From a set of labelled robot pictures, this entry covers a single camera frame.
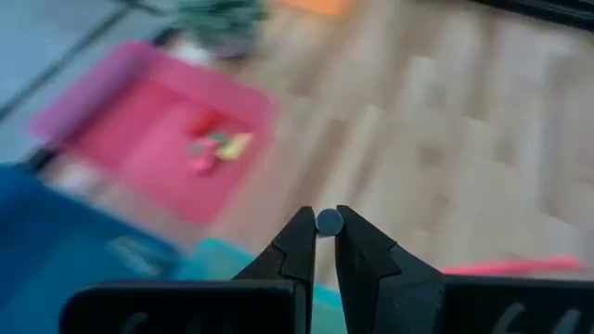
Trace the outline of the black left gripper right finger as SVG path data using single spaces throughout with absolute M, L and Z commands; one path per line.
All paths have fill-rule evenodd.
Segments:
M 348 334 L 594 334 L 594 281 L 448 275 L 350 207 L 337 211 Z

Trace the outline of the coral pencil with orange eraser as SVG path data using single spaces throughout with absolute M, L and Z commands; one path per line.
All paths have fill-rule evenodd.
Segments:
M 538 272 L 572 272 L 586 267 L 574 256 L 556 255 L 531 260 L 494 263 L 476 263 L 453 267 L 442 267 L 440 271 L 449 275 L 528 275 Z

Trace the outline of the yellow eraser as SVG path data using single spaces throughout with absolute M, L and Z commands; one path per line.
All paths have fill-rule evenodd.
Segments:
M 235 134 L 217 150 L 217 157 L 223 161 L 236 160 L 242 155 L 251 141 L 252 134 Z

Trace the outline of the dark grey marker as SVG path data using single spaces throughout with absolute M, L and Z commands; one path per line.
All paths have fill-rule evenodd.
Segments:
M 143 257 L 139 245 L 133 240 L 125 237 L 115 238 L 107 244 L 106 249 L 130 270 L 145 276 L 155 274 L 155 269 Z

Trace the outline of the grey crayon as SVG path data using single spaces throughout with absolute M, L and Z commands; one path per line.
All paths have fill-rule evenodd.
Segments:
M 335 237 L 343 226 L 343 218 L 336 209 L 324 209 L 316 217 L 316 232 L 322 238 Z

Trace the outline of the pink plastic bin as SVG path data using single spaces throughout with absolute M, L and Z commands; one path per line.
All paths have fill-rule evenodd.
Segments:
M 189 129 L 210 112 L 221 117 L 217 132 L 252 140 L 236 160 L 200 175 L 190 167 Z M 132 42 L 115 47 L 41 111 L 32 131 L 182 217 L 208 224 L 266 146 L 276 114 L 266 94 Z

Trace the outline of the teal plastic bin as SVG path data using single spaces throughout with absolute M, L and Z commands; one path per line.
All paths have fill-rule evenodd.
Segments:
M 230 280 L 255 257 L 220 238 L 204 238 L 178 267 L 178 280 Z M 347 334 L 340 293 L 315 284 L 311 334 Z

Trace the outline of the blue plastic bin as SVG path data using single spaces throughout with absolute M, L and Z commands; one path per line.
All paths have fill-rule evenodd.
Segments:
M 125 237 L 153 276 L 107 251 Z M 0 334 L 58 334 L 62 305 L 78 290 L 111 280 L 164 280 L 181 260 L 169 242 L 46 186 L 21 165 L 0 164 Z

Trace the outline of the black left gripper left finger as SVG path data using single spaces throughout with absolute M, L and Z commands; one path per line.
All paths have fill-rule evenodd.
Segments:
M 316 219 L 297 211 L 227 281 L 112 281 L 63 306 L 58 334 L 309 334 Z

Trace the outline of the green potted plant white pot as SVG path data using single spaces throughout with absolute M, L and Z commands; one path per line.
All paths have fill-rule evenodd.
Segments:
M 267 18 L 266 0 L 178 0 L 172 26 L 200 60 L 236 60 L 256 50 Z

